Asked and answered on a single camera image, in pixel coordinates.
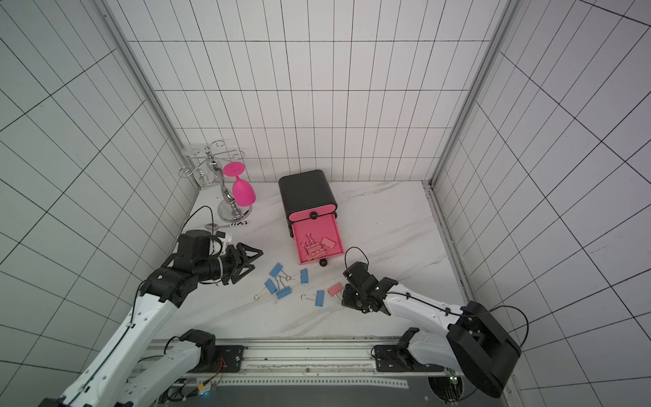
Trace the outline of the pink binder clip bottom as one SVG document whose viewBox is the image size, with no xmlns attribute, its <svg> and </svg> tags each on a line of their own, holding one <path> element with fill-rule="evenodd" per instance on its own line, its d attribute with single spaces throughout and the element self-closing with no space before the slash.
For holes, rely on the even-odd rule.
<svg viewBox="0 0 651 407">
<path fill-rule="evenodd" d="M 319 244 L 319 243 L 317 243 L 317 244 L 315 244 L 315 245 L 312 245 L 312 246 L 306 246 L 306 245 L 305 245 L 304 248 L 305 248 L 305 250 L 306 250 L 306 256 L 307 256 L 309 253 L 311 253 L 311 252 L 313 252 L 313 251 L 315 251 L 315 250 L 317 250 L 317 249 L 321 249 L 321 248 L 327 249 L 327 247 L 324 247 L 322 244 Z"/>
</svg>

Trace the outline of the pink drawer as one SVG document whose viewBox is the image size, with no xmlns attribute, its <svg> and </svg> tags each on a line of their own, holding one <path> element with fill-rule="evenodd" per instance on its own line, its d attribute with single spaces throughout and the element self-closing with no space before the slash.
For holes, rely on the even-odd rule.
<svg viewBox="0 0 651 407">
<path fill-rule="evenodd" d="M 290 232 L 297 247 L 298 262 L 300 265 L 312 262 L 322 263 L 324 260 L 344 254 L 344 246 L 342 244 L 342 239 L 337 225 L 337 219 L 333 214 L 324 215 L 318 217 L 315 220 L 308 219 L 295 222 L 293 225 L 291 225 Z M 311 233 L 313 239 L 315 239 L 315 241 L 319 244 L 322 241 L 323 237 L 328 237 L 334 241 L 337 246 L 334 249 L 327 248 L 327 255 L 324 258 L 307 260 L 306 250 L 304 248 L 305 245 L 303 244 L 303 241 L 306 239 L 305 235 L 307 233 Z"/>
<path fill-rule="evenodd" d="M 289 215 L 288 220 L 291 223 L 299 222 L 302 220 L 308 220 L 308 219 L 315 220 L 318 217 L 324 215 L 334 214 L 336 210 L 337 210 L 337 205 L 333 205 L 332 203 L 330 203 L 329 205 L 322 205 L 315 208 L 309 208 L 306 210 L 292 212 Z"/>
</svg>

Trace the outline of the pink top drawer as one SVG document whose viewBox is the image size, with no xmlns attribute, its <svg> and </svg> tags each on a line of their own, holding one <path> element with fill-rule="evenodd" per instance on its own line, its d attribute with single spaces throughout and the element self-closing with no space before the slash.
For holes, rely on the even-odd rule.
<svg viewBox="0 0 651 407">
<path fill-rule="evenodd" d="M 322 205 L 315 208 L 309 208 L 306 210 L 292 212 L 289 215 L 288 220 L 291 223 L 299 222 L 302 220 L 308 220 L 308 219 L 315 220 L 318 217 L 324 215 L 334 214 L 336 210 L 337 210 L 337 205 L 333 205 L 332 203 L 330 203 L 329 205 Z"/>
</svg>

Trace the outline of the pink binder clip lone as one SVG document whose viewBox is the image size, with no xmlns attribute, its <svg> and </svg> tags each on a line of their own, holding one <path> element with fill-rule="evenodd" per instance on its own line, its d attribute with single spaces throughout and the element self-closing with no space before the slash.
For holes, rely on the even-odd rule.
<svg viewBox="0 0 651 407">
<path fill-rule="evenodd" d="M 320 243 L 328 249 L 334 249 L 337 246 L 337 244 L 328 237 L 323 237 Z"/>
</svg>

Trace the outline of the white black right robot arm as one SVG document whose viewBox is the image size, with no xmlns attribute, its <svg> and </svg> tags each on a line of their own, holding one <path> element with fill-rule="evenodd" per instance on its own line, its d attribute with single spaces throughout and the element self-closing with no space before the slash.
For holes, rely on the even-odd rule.
<svg viewBox="0 0 651 407">
<path fill-rule="evenodd" d="M 502 396 L 522 350 L 490 310 L 475 301 L 437 302 L 391 278 L 378 280 L 362 268 L 343 275 L 343 306 L 414 324 L 396 344 L 372 348 L 377 371 L 427 373 L 432 385 L 443 386 L 446 402 L 462 400 L 465 383 L 489 397 Z"/>
</svg>

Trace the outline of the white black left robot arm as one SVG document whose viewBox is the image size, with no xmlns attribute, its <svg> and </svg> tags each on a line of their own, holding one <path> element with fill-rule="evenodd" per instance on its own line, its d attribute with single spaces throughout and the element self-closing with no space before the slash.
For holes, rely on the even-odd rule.
<svg viewBox="0 0 651 407">
<path fill-rule="evenodd" d="M 201 283 L 238 283 L 254 270 L 263 251 L 247 244 L 213 244 L 224 235 L 183 232 L 171 254 L 138 287 L 132 310 L 93 362 L 57 399 L 43 406 L 149 406 L 181 376 L 222 373 L 227 358 L 215 335 L 191 329 L 168 354 L 131 378 L 149 344 Z"/>
</svg>

